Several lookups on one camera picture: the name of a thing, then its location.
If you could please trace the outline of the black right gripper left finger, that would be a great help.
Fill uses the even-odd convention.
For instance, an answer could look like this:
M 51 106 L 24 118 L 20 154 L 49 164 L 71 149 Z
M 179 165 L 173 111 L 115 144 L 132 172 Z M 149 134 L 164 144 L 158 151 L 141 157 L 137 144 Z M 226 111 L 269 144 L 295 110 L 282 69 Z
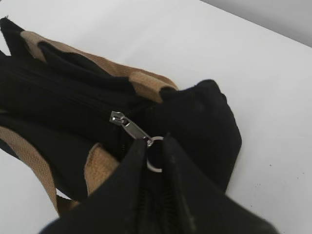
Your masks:
M 135 140 L 113 174 L 87 200 L 46 226 L 43 234 L 154 234 L 144 193 L 147 160 L 156 146 Z

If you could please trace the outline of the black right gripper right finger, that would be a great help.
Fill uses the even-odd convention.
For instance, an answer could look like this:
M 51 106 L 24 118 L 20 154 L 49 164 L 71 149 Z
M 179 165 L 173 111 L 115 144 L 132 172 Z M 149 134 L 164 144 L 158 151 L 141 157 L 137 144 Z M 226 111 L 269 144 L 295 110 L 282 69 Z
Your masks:
M 278 233 L 271 223 L 243 208 L 218 189 L 172 136 L 164 138 L 162 148 L 165 172 L 183 233 Z

